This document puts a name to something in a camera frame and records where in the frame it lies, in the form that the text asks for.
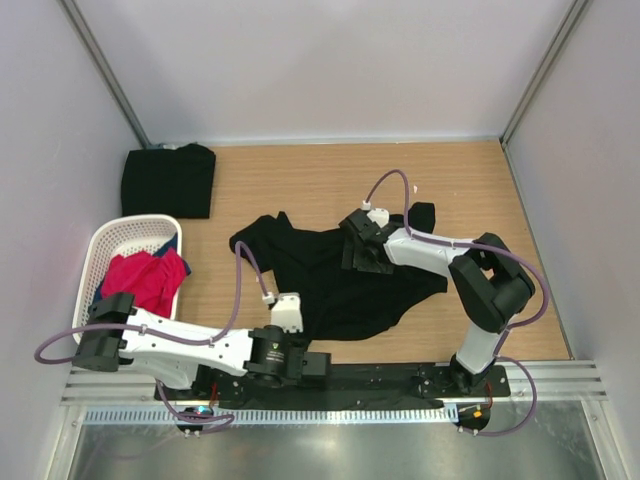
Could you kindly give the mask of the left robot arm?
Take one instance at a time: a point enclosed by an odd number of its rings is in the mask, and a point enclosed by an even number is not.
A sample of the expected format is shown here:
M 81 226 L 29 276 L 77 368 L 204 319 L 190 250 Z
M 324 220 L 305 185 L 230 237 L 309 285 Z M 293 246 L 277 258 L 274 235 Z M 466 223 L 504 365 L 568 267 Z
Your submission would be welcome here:
M 131 294 L 115 294 L 90 308 L 72 365 L 112 373 L 128 364 L 193 400 L 212 387 L 212 376 L 203 368 L 274 388 L 324 385 L 331 356 L 310 352 L 299 337 L 300 296 L 269 292 L 263 302 L 268 325 L 215 329 L 161 317 L 136 307 Z

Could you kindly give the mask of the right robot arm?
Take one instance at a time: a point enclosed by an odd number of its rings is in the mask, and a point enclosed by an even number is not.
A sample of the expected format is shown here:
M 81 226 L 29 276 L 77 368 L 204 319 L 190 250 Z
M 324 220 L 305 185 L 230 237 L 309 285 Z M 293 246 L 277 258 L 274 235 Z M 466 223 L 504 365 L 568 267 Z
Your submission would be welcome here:
M 465 396 L 482 389 L 510 321 L 535 294 L 532 280 L 501 238 L 490 233 L 477 240 L 428 234 L 392 221 L 384 209 L 356 209 L 339 228 L 345 235 L 345 269 L 390 274 L 397 267 L 412 267 L 454 283 L 471 325 L 450 360 L 451 384 Z

